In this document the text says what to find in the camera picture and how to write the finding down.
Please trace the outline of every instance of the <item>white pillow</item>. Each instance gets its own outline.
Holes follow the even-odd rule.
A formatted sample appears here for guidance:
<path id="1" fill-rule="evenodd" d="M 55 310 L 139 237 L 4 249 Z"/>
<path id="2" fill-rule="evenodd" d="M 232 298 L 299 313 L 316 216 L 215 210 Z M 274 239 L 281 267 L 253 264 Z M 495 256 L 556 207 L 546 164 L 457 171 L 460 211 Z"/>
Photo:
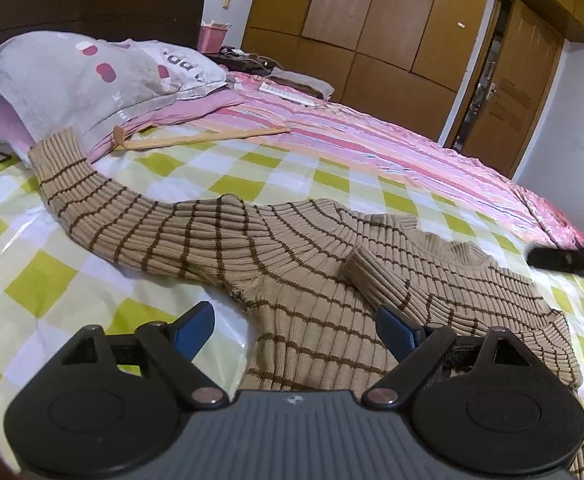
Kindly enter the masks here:
<path id="1" fill-rule="evenodd" d="M 36 31 L 0 46 L 0 94 L 34 141 L 73 128 L 84 153 L 114 126 L 207 95 L 226 77 L 197 51 L 158 41 L 108 43 Z"/>

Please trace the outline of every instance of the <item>beige striped sweater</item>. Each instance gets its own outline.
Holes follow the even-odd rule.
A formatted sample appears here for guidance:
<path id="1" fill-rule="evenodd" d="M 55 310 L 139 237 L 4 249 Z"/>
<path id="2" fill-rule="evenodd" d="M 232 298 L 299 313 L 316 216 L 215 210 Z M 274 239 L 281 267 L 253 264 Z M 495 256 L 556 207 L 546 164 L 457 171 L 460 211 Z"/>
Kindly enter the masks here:
<path id="1" fill-rule="evenodd" d="M 360 395 L 396 364 L 374 327 L 382 303 L 460 335 L 508 327 L 564 384 L 581 384 L 565 317 L 533 283 L 473 243 L 418 231 L 414 217 L 363 214 L 327 199 L 158 202 L 96 172 L 68 131 L 29 156 L 76 243 L 114 264 L 222 286 L 245 306 L 260 337 L 244 388 Z"/>

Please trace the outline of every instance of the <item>pink basket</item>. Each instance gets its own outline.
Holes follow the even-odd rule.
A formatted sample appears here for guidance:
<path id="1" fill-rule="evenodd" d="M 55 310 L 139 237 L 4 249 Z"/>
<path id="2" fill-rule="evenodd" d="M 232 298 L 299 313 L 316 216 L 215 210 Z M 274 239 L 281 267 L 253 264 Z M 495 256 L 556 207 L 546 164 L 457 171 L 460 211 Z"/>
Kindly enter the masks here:
<path id="1" fill-rule="evenodd" d="M 226 34 L 226 28 L 201 25 L 201 31 L 198 33 L 197 51 L 203 54 L 218 54 Z"/>

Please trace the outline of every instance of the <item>yellow and white checkered fabric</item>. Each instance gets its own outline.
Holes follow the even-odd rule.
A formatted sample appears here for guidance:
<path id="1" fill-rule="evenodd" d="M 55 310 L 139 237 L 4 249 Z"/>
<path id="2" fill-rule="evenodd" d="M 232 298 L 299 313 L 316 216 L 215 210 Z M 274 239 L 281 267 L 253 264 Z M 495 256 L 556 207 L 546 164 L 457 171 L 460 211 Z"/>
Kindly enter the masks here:
<path id="1" fill-rule="evenodd" d="M 172 126 L 149 135 L 193 132 Z M 531 276 L 550 306 L 565 312 L 584 376 L 584 279 L 531 270 L 522 256 L 523 240 L 443 196 L 257 140 L 113 152 L 96 168 L 166 202 L 224 193 L 257 204 L 325 197 L 366 213 L 418 216 L 421 230 L 472 240 L 501 266 Z M 132 332 L 149 320 L 173 320 L 207 299 L 215 306 L 217 324 L 196 363 L 235 390 L 253 336 L 240 307 L 219 290 L 117 268 L 88 253 L 64 234 L 37 191 L 21 163 L 0 166 L 0 451 L 11 456 L 2 433 L 9 401 L 85 324 L 101 324 L 107 333 Z M 584 383 L 579 395 L 584 405 Z"/>

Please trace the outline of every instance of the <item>pink fabric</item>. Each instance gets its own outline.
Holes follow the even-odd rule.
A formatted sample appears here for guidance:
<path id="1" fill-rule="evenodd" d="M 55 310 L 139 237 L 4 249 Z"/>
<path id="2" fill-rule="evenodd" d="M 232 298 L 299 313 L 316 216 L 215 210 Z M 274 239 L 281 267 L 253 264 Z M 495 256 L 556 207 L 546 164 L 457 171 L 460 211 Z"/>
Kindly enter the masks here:
<path id="1" fill-rule="evenodd" d="M 0 140 L 7 142 L 19 155 L 27 155 L 29 149 L 35 145 L 23 121 L 2 96 L 0 96 Z"/>
<path id="2" fill-rule="evenodd" d="M 232 74 L 242 85 L 240 92 L 246 101 L 218 110 L 196 124 L 242 129 L 286 125 L 291 128 L 289 133 L 256 137 L 253 142 L 318 150 L 326 158 L 365 165 L 388 178 L 408 181 L 479 211 L 528 241 L 556 241 L 566 248 L 575 247 L 576 240 L 584 244 L 584 233 L 564 215 L 531 191 L 525 190 L 524 200 L 519 192 L 522 188 L 475 158 L 342 105 L 308 108 L 259 92 L 261 78 Z"/>
<path id="3" fill-rule="evenodd" d="M 232 107 L 245 102 L 245 98 L 236 92 L 224 88 L 211 92 L 205 97 L 191 99 L 187 101 L 176 101 L 174 104 L 147 112 L 136 119 L 127 121 L 122 125 L 125 137 L 130 137 L 136 132 L 140 132 L 150 126 L 166 126 L 167 124 L 185 123 L 192 119 L 198 119 L 215 110 L 225 107 Z M 116 143 L 109 135 L 99 142 L 88 153 L 88 161 L 94 162 L 106 155 Z"/>

